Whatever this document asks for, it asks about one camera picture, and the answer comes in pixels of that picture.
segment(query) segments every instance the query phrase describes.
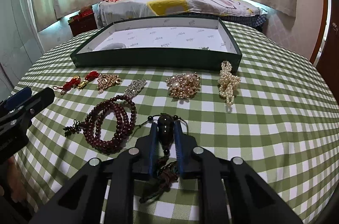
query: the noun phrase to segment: checkered tablecloth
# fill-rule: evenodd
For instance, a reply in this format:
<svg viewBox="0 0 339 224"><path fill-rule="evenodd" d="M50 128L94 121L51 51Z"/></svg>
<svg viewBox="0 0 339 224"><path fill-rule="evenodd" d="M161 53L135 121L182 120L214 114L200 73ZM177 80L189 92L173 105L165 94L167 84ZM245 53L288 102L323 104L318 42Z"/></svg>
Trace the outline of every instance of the checkered tablecloth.
<svg viewBox="0 0 339 224"><path fill-rule="evenodd" d="M170 98L164 82L184 70L99 68L98 72L118 74L122 84L103 94L96 90L96 82L64 96L56 91L54 103L33 119L29 144L15 156L32 207L38 210L89 159L108 158L91 148L82 134L65 138L63 127L72 125L73 119L83 121L94 105L122 94L133 79L145 78L147 86L133 99L137 123L160 112L177 114L188 122L189 134L198 145L220 158L241 156L305 223L314 220L338 181L338 104L304 57L277 46L252 28L225 24L243 53L238 70L241 85L231 108L218 95L218 73L198 70L201 92L190 100ZM81 34L47 52L15 91L29 86L36 93L47 86L62 86L74 75L84 78L92 69L75 68L69 55L95 32ZM112 137L115 126L111 113L102 125L105 140ZM133 147L138 137L148 133L148 127L137 130L125 148ZM175 158L174 145L171 157ZM158 201L140 205L144 186L143 182L135 183L135 223L197 223L196 180L179 180Z"/></svg>

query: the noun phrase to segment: yellow patch on bedspread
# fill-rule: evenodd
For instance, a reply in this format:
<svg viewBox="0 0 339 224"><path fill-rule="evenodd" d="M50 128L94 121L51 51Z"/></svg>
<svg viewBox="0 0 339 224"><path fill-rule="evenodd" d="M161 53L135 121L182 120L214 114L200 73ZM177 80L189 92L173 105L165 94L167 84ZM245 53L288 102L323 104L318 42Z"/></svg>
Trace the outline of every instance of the yellow patch on bedspread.
<svg viewBox="0 0 339 224"><path fill-rule="evenodd" d="M156 15L170 15L189 11L186 0L152 0L147 6Z"/></svg>

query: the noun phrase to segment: door handle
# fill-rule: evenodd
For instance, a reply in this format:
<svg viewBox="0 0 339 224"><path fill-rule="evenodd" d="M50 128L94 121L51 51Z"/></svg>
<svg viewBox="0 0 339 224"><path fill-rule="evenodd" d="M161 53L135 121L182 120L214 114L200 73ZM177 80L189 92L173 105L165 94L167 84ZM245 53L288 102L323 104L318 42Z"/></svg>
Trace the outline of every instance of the door handle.
<svg viewBox="0 0 339 224"><path fill-rule="evenodd" d="M335 30L336 34L337 34L338 30L339 30L338 26L335 23L332 23L332 27Z"/></svg>

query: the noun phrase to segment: silver screw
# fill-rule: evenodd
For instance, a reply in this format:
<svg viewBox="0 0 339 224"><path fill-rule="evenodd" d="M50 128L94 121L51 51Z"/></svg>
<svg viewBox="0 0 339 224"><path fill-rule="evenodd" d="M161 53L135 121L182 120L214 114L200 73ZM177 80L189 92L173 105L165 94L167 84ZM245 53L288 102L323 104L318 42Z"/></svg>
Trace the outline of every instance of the silver screw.
<svg viewBox="0 0 339 224"><path fill-rule="evenodd" d="M243 162L244 160L240 157L233 158L233 163L235 163L236 165L241 165Z"/></svg>
<svg viewBox="0 0 339 224"><path fill-rule="evenodd" d="M89 164L93 167L99 165L100 163L100 160L98 158L92 158L90 161L89 161Z"/></svg>
<svg viewBox="0 0 339 224"><path fill-rule="evenodd" d="M201 153L204 152L204 149L203 149L202 147L195 147L195 148L193 149L193 152L194 152L195 154L201 154Z"/></svg>
<svg viewBox="0 0 339 224"><path fill-rule="evenodd" d="M130 155L136 155L136 154L139 153L139 149L136 148L136 147L132 147L132 148L130 148L130 149L128 150L128 153L129 153Z"/></svg>

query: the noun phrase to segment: nightstand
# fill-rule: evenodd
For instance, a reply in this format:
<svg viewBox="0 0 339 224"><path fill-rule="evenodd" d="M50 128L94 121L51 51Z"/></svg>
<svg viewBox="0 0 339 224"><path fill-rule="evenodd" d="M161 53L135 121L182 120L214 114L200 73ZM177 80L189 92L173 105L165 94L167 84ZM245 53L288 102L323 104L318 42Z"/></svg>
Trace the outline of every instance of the nightstand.
<svg viewBox="0 0 339 224"><path fill-rule="evenodd" d="M88 32L94 29L98 29L97 23L95 21L94 13L90 15L86 15L84 17L79 17L77 19L76 19L76 16L72 18L73 18L73 21L68 22L68 25L71 27L72 34L74 37L81 33Z"/></svg>

